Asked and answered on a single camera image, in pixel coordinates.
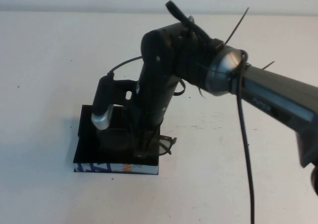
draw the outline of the black cable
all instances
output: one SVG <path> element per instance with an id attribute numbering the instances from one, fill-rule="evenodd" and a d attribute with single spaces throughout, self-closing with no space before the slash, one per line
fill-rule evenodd
<path id="1" fill-rule="evenodd" d="M 181 96 L 185 92 L 185 83 L 184 83 L 184 81 L 182 79 L 180 79 L 180 84 L 182 85 L 183 90 L 175 92 L 173 94 L 174 96 Z"/>
<path id="2" fill-rule="evenodd" d="M 267 69 L 269 66 L 271 66 L 275 61 L 272 61 L 270 64 L 266 65 L 265 67 L 262 68 L 262 70 Z"/>
<path id="3" fill-rule="evenodd" d="M 120 68 L 121 66 L 123 66 L 123 65 L 125 65 L 125 64 L 127 64 L 127 63 L 130 63 L 130 62 L 132 62 L 132 61 L 135 61 L 135 60 L 138 60 L 138 59 L 142 59 L 143 58 L 143 56 L 139 56 L 139 57 L 135 57 L 135 58 L 133 58 L 133 59 L 129 59 L 129 60 L 127 60 L 127 61 L 124 61 L 124 62 L 122 62 L 121 64 L 119 64 L 119 65 L 117 65 L 116 67 L 114 67 L 112 70 L 110 70 L 109 72 L 114 72 L 116 69 L 118 69 L 118 68 Z"/>
<path id="4" fill-rule="evenodd" d="M 250 164 L 248 142 L 247 142 L 247 135 L 246 135 L 243 108 L 242 108 L 242 100 L 241 100 L 241 98 L 242 98 L 242 81 L 243 81 L 243 75 L 245 72 L 248 55 L 247 55 L 247 52 L 244 50 L 241 50 L 241 52 L 242 52 L 243 58 L 242 58 L 242 61 L 240 63 L 239 74 L 238 74 L 239 77 L 238 77 L 238 86 L 237 86 L 237 103 L 238 103 L 239 123 L 240 123 L 241 132 L 242 132 L 244 152 L 245 152 L 248 186 L 249 186 L 250 223 L 254 224 L 255 223 L 255 203 L 254 203 L 253 177 L 252 177 L 252 169 L 251 169 L 251 164 Z"/>
<path id="5" fill-rule="evenodd" d="M 229 42 L 229 40 L 232 38 L 232 36 L 234 35 L 235 31 L 237 30 L 237 28 L 239 27 L 240 23 L 242 22 L 242 20 L 244 19 L 246 13 L 248 12 L 249 7 L 246 9 L 246 11 L 244 12 L 244 14 L 242 15 L 241 19 L 239 20 L 239 22 L 237 23 L 237 25 L 235 26 L 234 30 L 232 31 L 232 33 L 230 34 L 229 38 L 225 41 L 224 44 L 227 44 Z"/>

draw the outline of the black robotic arm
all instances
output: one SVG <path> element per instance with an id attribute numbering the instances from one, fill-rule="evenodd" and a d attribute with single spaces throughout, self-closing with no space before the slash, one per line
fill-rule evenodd
<path id="1" fill-rule="evenodd" d="M 184 16 L 172 2 L 166 6 L 180 22 L 143 37 L 144 66 L 140 78 L 136 84 L 126 82 L 126 90 L 132 91 L 132 98 L 121 105 L 127 107 L 134 134 L 157 130 L 180 79 L 216 96 L 237 94 L 240 71 L 244 69 L 242 99 L 293 129 L 297 134 L 301 166 L 309 163 L 317 166 L 318 88 L 251 65 L 242 68 L 244 51 L 211 39 L 194 24 L 193 18 Z M 109 89 L 109 83 L 102 80 L 98 87 Z M 107 125 L 100 126 L 100 121 L 107 121 L 110 116 L 111 102 L 105 98 L 108 93 L 104 91 L 97 89 L 93 104 L 92 122 L 98 129 L 103 127 L 100 130 L 107 128 Z M 312 181 L 318 194 L 316 173 L 315 168 Z"/>

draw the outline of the white table surface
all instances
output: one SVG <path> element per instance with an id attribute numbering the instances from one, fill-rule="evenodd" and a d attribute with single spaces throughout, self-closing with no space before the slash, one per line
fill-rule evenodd
<path id="1" fill-rule="evenodd" d="M 240 16 L 198 15 L 226 39 Z M 178 137 L 159 175 L 73 173 L 82 104 L 100 77 L 140 55 L 142 36 L 170 15 L 0 12 L 0 223 L 246 224 L 249 194 L 232 95 L 187 86 L 172 99 L 163 134 Z M 318 86 L 318 17 L 247 16 L 230 45 L 249 62 Z M 142 62 L 116 71 L 137 79 Z M 299 165 L 295 135 L 244 103 L 256 223 L 316 224 L 312 165 Z"/>

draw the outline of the black base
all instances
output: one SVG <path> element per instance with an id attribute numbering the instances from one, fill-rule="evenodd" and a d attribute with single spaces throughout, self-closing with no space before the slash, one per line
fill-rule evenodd
<path id="1" fill-rule="evenodd" d="M 79 142 L 73 160 L 74 172 L 158 174 L 159 157 L 157 155 L 138 158 L 132 150 L 111 151 L 101 147 L 97 129 L 90 120 L 91 107 L 90 105 L 82 106 L 78 132 Z M 121 114 L 122 107 L 114 107 L 111 118 L 112 128 L 123 129 L 127 126 Z M 130 142 L 130 140 L 121 137 L 111 139 L 111 142 L 122 145 L 122 142 Z"/>

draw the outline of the black wire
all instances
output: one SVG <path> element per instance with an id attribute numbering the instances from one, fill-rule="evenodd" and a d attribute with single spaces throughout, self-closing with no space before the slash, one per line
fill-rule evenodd
<path id="1" fill-rule="evenodd" d="M 110 72 L 114 72 L 116 69 L 118 69 L 118 68 L 120 68 L 121 66 L 123 66 L 123 65 L 125 65 L 125 64 L 127 64 L 127 63 L 130 63 L 130 62 L 132 62 L 132 61 L 135 61 L 135 60 L 138 60 L 138 59 L 142 59 L 143 58 L 143 56 L 139 56 L 139 57 L 135 57 L 135 58 L 133 58 L 133 59 L 129 59 L 129 60 L 127 60 L 127 61 L 124 61 L 124 62 L 122 62 L 121 64 L 119 64 L 119 65 L 117 65 L 116 67 L 114 67 L 112 70 L 110 70 Z"/>
<path id="2" fill-rule="evenodd" d="M 229 38 L 226 40 L 225 44 L 227 44 L 229 42 L 229 40 L 232 38 L 232 36 L 234 35 L 235 31 L 237 30 L 237 28 L 239 27 L 240 23 L 242 22 L 242 20 L 244 19 L 246 13 L 248 12 L 249 7 L 246 9 L 246 11 L 244 12 L 244 14 L 242 15 L 241 19 L 239 20 L 238 24 L 235 26 L 234 30 L 232 31 L 232 33 L 230 34 Z"/>
<path id="3" fill-rule="evenodd" d="M 262 70 L 267 69 L 269 66 L 271 66 L 275 61 L 272 61 L 270 64 L 266 65 L 265 67 L 262 68 Z"/>
<path id="4" fill-rule="evenodd" d="M 248 142 L 247 142 L 247 135 L 245 129 L 245 122 L 244 122 L 244 115 L 243 115 L 243 108 L 242 108 L 242 81 L 243 75 L 246 68 L 247 62 L 247 52 L 241 50 L 243 59 L 240 63 L 240 70 L 239 70 L 239 77 L 238 77 L 238 87 L 237 87 L 237 103 L 238 103 L 238 116 L 239 116 L 239 123 L 242 132 L 243 138 L 243 145 L 244 145 L 244 152 L 245 152 L 245 160 L 246 160 L 246 170 L 247 170 L 247 177 L 248 177 L 248 186 L 249 186 L 249 196 L 250 196 L 250 223 L 255 223 L 255 203 L 254 203 L 254 187 L 253 187 L 253 177 L 252 177 L 252 168 L 250 164 L 250 157 L 249 157 L 249 150 L 248 150 Z"/>
<path id="5" fill-rule="evenodd" d="M 180 79 L 180 84 L 182 85 L 183 90 L 175 92 L 173 94 L 174 96 L 181 96 L 185 92 L 185 83 L 184 83 L 184 81 L 182 79 Z"/>

